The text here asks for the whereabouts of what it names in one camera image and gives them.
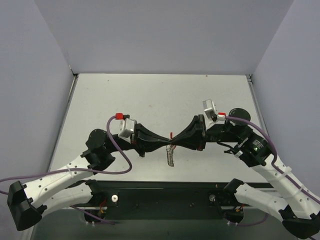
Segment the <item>red handled metal keyring holder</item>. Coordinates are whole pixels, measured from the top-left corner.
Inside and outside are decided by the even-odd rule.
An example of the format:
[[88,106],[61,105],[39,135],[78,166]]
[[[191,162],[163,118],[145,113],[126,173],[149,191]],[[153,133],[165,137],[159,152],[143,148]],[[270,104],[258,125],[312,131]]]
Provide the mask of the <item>red handled metal keyring holder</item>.
[[176,148],[175,145],[167,145],[165,148],[166,149],[167,164],[169,167],[172,167],[172,168],[175,166],[174,158],[173,158],[175,148]]

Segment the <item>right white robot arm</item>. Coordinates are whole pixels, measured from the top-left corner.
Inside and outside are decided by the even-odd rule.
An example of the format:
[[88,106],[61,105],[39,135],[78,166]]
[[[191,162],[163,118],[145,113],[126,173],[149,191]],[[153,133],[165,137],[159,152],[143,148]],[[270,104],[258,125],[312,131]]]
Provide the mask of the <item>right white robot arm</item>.
[[207,108],[213,121],[206,128],[203,115],[195,119],[180,134],[171,139],[174,146],[201,151],[206,143],[227,146],[227,152],[261,175],[278,192],[270,195],[239,179],[231,180],[224,190],[237,202],[250,205],[279,220],[295,237],[305,240],[320,232],[320,198],[306,188],[278,157],[268,135],[250,121],[250,114],[234,108],[229,114]]

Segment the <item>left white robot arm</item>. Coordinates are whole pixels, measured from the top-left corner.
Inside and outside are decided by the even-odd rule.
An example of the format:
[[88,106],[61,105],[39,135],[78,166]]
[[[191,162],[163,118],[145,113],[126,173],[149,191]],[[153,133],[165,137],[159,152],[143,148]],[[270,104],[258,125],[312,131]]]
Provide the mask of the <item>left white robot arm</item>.
[[36,225],[44,216],[65,207],[101,203],[103,194],[94,181],[97,174],[123,175],[133,165],[124,153],[135,150],[141,157],[171,144],[171,139],[146,129],[142,124],[125,119],[133,125],[111,134],[110,129],[93,130],[86,151],[65,166],[38,175],[12,177],[7,192],[7,205],[18,231]]

